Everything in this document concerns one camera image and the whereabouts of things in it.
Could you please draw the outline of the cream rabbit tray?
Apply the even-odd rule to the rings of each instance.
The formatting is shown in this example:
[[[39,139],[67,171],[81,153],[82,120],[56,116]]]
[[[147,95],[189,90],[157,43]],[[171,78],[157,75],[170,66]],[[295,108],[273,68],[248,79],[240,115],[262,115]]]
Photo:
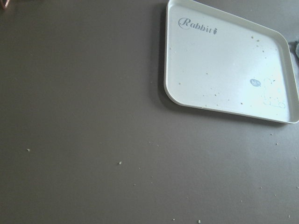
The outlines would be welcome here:
[[[286,39],[193,0],[167,4],[164,89],[181,106],[280,123],[299,120]]]

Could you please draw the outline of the grey folded cloth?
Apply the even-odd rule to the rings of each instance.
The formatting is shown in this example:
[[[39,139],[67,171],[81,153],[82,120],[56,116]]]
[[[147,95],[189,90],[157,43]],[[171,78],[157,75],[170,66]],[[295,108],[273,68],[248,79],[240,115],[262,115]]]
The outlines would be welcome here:
[[[296,38],[292,41],[288,42],[290,52],[299,58],[299,36],[297,35]]]

